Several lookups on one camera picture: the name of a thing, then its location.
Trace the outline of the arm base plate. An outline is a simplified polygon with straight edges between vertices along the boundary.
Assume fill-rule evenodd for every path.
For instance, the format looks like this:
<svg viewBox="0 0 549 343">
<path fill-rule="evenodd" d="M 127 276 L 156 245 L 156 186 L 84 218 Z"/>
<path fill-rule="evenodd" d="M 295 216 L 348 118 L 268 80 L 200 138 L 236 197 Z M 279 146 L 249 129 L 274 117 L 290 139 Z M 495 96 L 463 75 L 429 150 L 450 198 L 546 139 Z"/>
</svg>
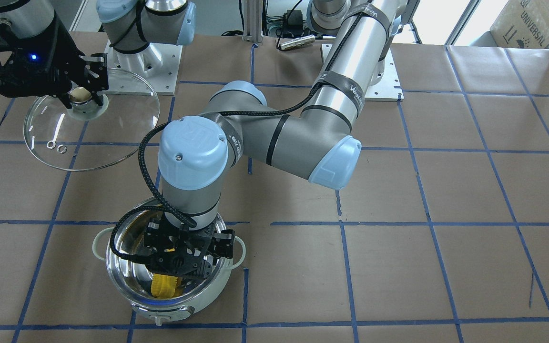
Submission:
<svg viewBox="0 0 549 343">
<path fill-rule="evenodd" d="M 380 60 L 386 43 L 379 36 L 329 43 L 329 52 L 323 56 L 323 66 L 312 84 L 309 104 L 340 110 L 353 121 L 366 101 L 402 100 L 395 66 L 387 59 Z"/>
<path fill-rule="evenodd" d="M 159 95 L 176 93 L 183 46 L 150 43 L 135 54 L 123 54 L 107 46 L 105 53 L 112 68 L 133 72 L 148 81 Z"/>
</svg>

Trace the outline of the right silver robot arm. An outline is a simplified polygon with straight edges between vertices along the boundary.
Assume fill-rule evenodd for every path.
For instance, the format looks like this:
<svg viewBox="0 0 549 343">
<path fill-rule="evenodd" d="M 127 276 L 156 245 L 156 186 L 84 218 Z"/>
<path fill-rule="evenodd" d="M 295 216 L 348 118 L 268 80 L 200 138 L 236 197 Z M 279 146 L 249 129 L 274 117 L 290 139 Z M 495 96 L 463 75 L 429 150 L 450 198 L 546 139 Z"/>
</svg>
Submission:
<svg viewBox="0 0 549 343">
<path fill-rule="evenodd" d="M 81 86 L 103 106 L 107 68 L 173 95 L 195 13 L 189 0 L 0 0 L 0 95 L 50 95 L 69 109 Z"/>
</svg>

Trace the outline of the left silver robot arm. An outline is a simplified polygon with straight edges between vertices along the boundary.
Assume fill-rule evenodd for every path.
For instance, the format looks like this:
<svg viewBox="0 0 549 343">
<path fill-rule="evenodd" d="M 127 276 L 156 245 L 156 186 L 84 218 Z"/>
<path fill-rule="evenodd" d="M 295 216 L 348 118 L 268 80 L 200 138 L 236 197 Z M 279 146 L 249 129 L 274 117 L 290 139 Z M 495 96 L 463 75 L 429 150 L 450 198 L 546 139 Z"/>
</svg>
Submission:
<svg viewBox="0 0 549 343">
<path fill-rule="evenodd" d="M 155 255 L 172 258 L 191 245 L 193 234 L 216 218 L 227 172 L 244 155 L 329 189 L 344 188 L 359 159 L 351 135 L 368 87 L 379 81 L 384 58 L 408 0 L 312 0 L 307 25 L 335 36 L 307 97 L 286 110 L 267 106 L 264 94 L 233 81 L 212 96 L 203 113 L 158 126 L 162 190 L 153 189 L 162 217 L 145 237 Z"/>
</svg>

